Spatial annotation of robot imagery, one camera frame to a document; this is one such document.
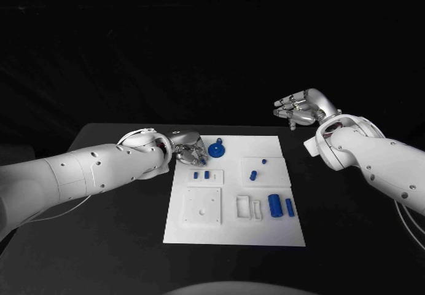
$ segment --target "white cable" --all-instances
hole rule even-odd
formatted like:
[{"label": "white cable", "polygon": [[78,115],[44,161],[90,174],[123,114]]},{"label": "white cable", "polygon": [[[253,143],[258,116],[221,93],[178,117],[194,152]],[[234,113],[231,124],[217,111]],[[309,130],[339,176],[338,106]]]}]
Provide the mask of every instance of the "white cable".
[{"label": "white cable", "polygon": [[57,217],[60,217],[60,216],[63,216],[63,215],[65,215],[67,213],[70,213],[87,200],[88,200],[88,198],[91,197],[91,195],[84,199],[84,201],[75,206],[75,207],[73,207],[67,212],[64,212],[63,214],[60,214],[60,215],[55,215],[55,216],[52,216],[52,217],[47,217],[47,218],[42,218],[42,219],[35,219],[35,220],[32,220],[31,222],[34,222],[34,221],[42,221],[42,220],[50,220],[50,219],[54,219],[54,218],[57,218]]},{"label": "white cable", "polygon": [[417,228],[421,230],[423,234],[425,235],[425,230],[421,228],[421,226],[418,225],[417,221],[414,220],[414,217],[413,217],[411,212],[408,211],[408,208],[407,208],[405,205],[404,205],[404,208],[405,208],[405,212],[408,213],[410,219],[414,222],[414,225],[417,226]]},{"label": "white cable", "polygon": [[411,235],[413,235],[413,238],[415,239],[415,241],[418,242],[420,246],[421,246],[423,249],[425,250],[425,246],[423,245],[423,243],[421,243],[420,240],[417,239],[417,237],[415,237],[415,235],[414,235],[414,233],[413,233],[413,231],[411,231],[411,229],[410,229],[410,227],[408,227],[408,224],[405,223],[405,219],[404,219],[404,216],[401,215],[401,209],[400,209],[398,204],[397,204],[397,211],[400,212],[401,220],[403,220],[403,222],[404,222],[404,224],[405,224],[405,228],[408,229],[408,232],[410,232]]}]

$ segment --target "black backdrop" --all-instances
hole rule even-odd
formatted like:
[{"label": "black backdrop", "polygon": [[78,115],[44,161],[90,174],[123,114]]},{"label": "black backdrop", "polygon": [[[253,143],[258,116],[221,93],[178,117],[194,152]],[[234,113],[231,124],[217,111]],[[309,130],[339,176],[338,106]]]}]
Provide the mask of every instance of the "black backdrop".
[{"label": "black backdrop", "polygon": [[307,88],[425,148],[414,14],[261,1],[39,1],[0,13],[2,141],[38,157],[91,122],[287,125],[273,102]]}]

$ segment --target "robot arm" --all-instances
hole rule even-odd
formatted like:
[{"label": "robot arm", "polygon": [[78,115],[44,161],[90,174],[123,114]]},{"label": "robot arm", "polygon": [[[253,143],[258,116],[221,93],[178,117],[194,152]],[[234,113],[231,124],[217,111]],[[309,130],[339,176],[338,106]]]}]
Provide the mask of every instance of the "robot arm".
[{"label": "robot arm", "polygon": [[309,89],[276,102],[274,114],[296,124],[320,127],[305,142],[312,156],[341,170],[356,166],[368,183],[400,203],[425,215],[425,152],[385,138],[364,117],[342,114],[318,89]]},{"label": "robot arm", "polygon": [[143,129],[129,133],[119,144],[0,167],[0,240],[52,206],[166,173],[173,152],[182,163],[207,165],[198,132],[163,135]]}]

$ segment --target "black table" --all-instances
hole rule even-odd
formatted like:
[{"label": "black table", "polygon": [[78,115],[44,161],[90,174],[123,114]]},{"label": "black table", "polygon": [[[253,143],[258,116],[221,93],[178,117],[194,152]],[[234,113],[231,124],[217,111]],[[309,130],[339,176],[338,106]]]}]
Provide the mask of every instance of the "black table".
[{"label": "black table", "polygon": [[22,226],[0,260],[0,294],[160,294],[224,280],[319,294],[424,293],[425,253],[394,201],[355,167],[333,171],[310,157],[303,142],[316,128],[90,124],[70,151],[117,143],[149,127],[160,133],[280,136],[307,247],[163,244],[173,159],[169,173],[93,196],[63,217]]}]

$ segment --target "small blue piece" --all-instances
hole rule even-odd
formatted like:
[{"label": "small blue piece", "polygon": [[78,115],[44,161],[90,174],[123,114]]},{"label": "small blue piece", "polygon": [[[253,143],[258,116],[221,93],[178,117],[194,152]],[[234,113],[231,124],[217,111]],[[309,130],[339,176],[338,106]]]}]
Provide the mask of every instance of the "small blue piece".
[{"label": "small blue piece", "polygon": [[251,180],[256,180],[256,177],[257,177],[257,171],[254,170],[254,171],[251,172],[251,177],[250,177],[250,179],[251,179]]},{"label": "small blue piece", "polygon": [[270,213],[273,217],[283,217],[284,212],[281,210],[280,195],[274,194],[269,196]]},{"label": "small blue piece", "polygon": [[287,203],[290,217],[294,217],[296,214],[294,214],[292,199],[286,199],[286,203]]},{"label": "small blue piece", "polygon": [[208,148],[208,153],[214,158],[221,158],[224,156],[225,148],[222,143],[222,139],[218,138],[218,142],[214,143]]}]

